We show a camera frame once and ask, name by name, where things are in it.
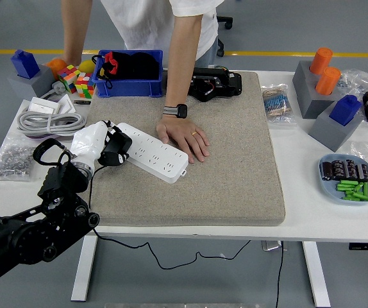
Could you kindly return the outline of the person's right hand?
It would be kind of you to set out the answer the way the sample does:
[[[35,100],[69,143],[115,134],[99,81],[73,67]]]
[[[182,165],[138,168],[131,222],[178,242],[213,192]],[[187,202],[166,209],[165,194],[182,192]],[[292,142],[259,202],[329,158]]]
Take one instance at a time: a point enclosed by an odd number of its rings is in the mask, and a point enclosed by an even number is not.
[[[70,53],[70,52],[64,52],[61,56],[61,59],[67,64],[67,65],[73,65],[73,66],[79,66],[82,60],[82,54],[81,53]]]

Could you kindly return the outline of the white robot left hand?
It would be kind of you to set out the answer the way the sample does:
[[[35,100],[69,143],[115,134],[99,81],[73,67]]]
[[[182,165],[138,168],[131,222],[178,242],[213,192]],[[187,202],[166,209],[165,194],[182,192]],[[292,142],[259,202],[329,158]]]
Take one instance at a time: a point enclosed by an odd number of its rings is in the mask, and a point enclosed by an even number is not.
[[[132,140],[110,120],[91,124],[74,134],[72,163],[94,174],[96,162],[101,166],[119,166],[128,158]]]

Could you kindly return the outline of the person's left hand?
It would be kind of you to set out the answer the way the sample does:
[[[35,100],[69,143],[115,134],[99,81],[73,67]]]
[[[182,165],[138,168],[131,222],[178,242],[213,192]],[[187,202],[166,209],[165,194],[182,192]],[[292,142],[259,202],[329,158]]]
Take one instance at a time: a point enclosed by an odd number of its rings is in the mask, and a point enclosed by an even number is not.
[[[204,162],[210,156],[210,142],[205,132],[189,119],[181,119],[173,115],[163,115],[156,125],[158,138],[165,144],[171,139],[178,148],[188,155],[188,161],[193,164],[195,158]]]

